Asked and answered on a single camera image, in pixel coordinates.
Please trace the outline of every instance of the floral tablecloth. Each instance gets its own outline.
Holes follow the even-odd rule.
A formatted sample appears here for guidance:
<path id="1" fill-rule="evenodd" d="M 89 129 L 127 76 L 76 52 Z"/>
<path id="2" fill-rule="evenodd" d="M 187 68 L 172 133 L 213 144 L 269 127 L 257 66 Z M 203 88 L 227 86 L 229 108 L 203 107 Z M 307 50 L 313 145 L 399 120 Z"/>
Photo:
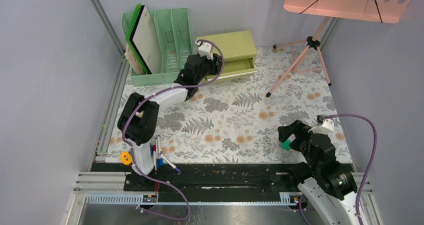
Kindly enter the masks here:
<path id="1" fill-rule="evenodd" d="M 303 48 L 295 48 L 297 56 Z M 294 60 L 291 48 L 257 50 L 257 73 L 248 78 L 214 82 L 196 95 L 159 114 L 155 135 L 162 137 L 162 152 L 175 163 L 298 163 L 302 154 L 284 150 L 278 141 L 278 126 L 296 119 L 316 125 L 318 114 L 337 113 L 322 70 L 290 73 L 265 97 Z M 318 53 L 312 50 L 300 69 L 318 68 Z M 107 163 L 120 163 L 129 147 L 122 141 L 116 123 L 131 93 L 148 95 L 167 85 L 135 87 L 128 76 L 106 155 Z M 342 126 L 335 121 L 330 135 L 337 159 L 352 157 Z"/>

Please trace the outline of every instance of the green plastic file organizer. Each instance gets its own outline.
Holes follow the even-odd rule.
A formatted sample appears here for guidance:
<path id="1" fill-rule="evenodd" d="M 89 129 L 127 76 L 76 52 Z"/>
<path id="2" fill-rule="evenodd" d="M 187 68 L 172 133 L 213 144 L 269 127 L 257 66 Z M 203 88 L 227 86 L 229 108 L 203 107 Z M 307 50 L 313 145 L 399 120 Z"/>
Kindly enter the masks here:
<path id="1" fill-rule="evenodd" d="M 131 80 L 136 87 L 172 84 L 184 68 L 187 57 L 193 52 L 189 11 L 187 8 L 159 9 L 148 11 L 156 27 L 162 73 L 136 75 L 131 71 Z M 127 34 L 133 12 L 122 15 L 122 29 Z"/>

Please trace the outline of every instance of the pink music stand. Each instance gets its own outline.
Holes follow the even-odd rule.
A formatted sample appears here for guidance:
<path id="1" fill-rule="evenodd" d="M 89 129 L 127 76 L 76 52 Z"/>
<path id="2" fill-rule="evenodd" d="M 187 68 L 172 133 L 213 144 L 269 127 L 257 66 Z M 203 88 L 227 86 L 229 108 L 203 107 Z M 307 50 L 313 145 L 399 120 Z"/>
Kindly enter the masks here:
<path id="1" fill-rule="evenodd" d="M 305 49 L 294 60 L 293 64 L 291 64 L 288 70 L 271 88 L 271 90 L 266 94 L 266 96 L 271 96 L 271 94 L 275 91 L 275 89 L 279 86 L 279 84 L 284 80 L 284 78 L 287 76 L 287 74 L 289 74 L 291 70 L 293 70 L 294 73 L 324 70 L 328 86 L 331 86 L 329 75 L 327 73 L 326 65 L 324 63 L 323 55 L 320 49 L 320 41 L 317 40 L 317 38 L 324 30 L 331 17 L 394 24 L 399 22 L 400 16 L 405 11 L 407 5 L 410 2 L 411 0 L 285 0 L 284 8 L 289 12 L 320 15 L 325 17 L 313 36 L 309 36 L 307 39 L 292 41 L 273 46 L 274 49 L 287 46 L 291 46 L 293 49 L 293 45 L 307 42 Z M 298 69 L 300 65 L 306 58 L 311 48 L 318 51 L 322 67 L 299 71 Z"/>

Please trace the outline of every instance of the yellow clamp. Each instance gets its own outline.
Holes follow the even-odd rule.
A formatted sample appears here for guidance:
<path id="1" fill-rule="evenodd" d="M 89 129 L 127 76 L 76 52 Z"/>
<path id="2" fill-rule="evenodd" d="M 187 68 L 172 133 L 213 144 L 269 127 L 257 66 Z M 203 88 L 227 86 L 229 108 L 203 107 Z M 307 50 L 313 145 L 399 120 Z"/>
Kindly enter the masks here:
<path id="1" fill-rule="evenodd" d="M 124 151 L 120 154 L 120 159 L 123 164 L 129 166 L 133 163 L 133 158 L 131 157 L 130 153 L 127 151 Z"/>

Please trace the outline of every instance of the drawer handle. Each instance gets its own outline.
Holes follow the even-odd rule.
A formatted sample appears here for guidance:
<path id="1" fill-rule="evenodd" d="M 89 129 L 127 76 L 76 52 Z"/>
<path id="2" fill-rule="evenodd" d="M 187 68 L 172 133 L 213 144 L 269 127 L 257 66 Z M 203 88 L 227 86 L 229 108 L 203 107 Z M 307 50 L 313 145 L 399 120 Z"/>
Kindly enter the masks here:
<path id="1" fill-rule="evenodd" d="M 237 77 L 241 77 L 241 76 L 245 76 L 245 75 L 249 75 L 249 74 L 255 74 L 256 72 L 257 71 L 248 71 L 248 72 L 239 73 L 239 74 L 233 74 L 233 75 L 227 75 L 227 76 L 220 76 L 216 80 L 229 79 L 229 78 L 237 78 Z"/>

